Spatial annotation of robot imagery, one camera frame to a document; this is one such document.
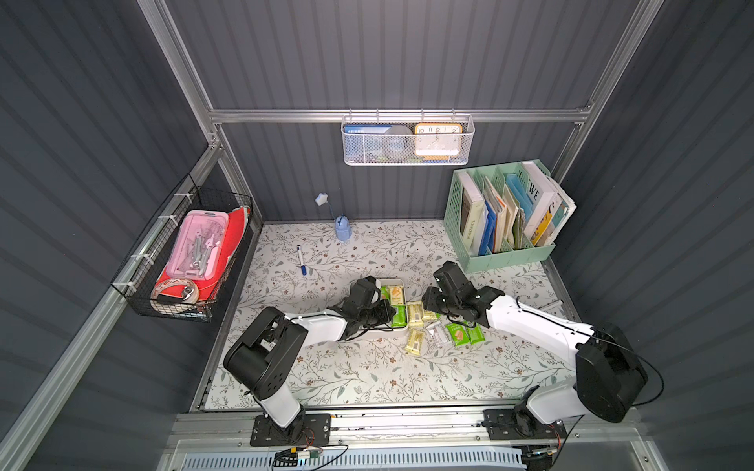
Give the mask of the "pale yellow packet stack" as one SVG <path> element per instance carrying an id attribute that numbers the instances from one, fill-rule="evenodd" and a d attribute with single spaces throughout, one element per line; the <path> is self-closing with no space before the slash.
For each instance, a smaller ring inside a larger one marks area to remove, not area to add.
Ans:
<path id="1" fill-rule="evenodd" d="M 405 305 L 406 299 L 404 298 L 404 287 L 402 285 L 388 286 L 388 294 L 390 298 L 390 304 L 392 305 Z"/>

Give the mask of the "silver cookie packet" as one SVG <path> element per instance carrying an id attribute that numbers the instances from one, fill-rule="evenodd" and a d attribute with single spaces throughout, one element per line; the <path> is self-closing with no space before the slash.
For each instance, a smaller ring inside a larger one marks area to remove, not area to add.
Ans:
<path id="1" fill-rule="evenodd" d="M 449 345 L 452 342 L 446 327 L 440 321 L 428 325 L 426 331 L 436 345 Z"/>

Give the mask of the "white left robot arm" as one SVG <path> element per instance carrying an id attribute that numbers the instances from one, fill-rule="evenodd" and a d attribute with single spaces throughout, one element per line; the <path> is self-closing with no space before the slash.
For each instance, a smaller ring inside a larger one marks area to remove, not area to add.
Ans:
<path id="1" fill-rule="evenodd" d="M 389 331 L 395 314 L 382 294 L 382 283 L 371 276 L 354 282 L 339 304 L 314 314 L 289 315 L 268 306 L 226 353 L 223 367 L 247 388 L 275 427 L 294 430 L 304 420 L 304 409 L 287 381 L 300 352 L 310 345 L 346 343 Z"/>

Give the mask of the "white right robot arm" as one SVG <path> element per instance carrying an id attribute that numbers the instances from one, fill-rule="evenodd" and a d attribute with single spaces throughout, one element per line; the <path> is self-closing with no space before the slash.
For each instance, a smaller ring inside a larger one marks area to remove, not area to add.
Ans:
<path id="1" fill-rule="evenodd" d="M 514 407 L 512 423 L 524 437 L 561 419 L 589 414 L 620 423 L 648 383 L 639 355 L 617 327 L 598 329 L 561 319 L 498 288 L 477 288 L 452 261 L 433 278 L 435 285 L 422 296 L 425 308 L 463 327 L 502 331 L 528 341 L 573 371 L 553 385 L 530 388 Z"/>

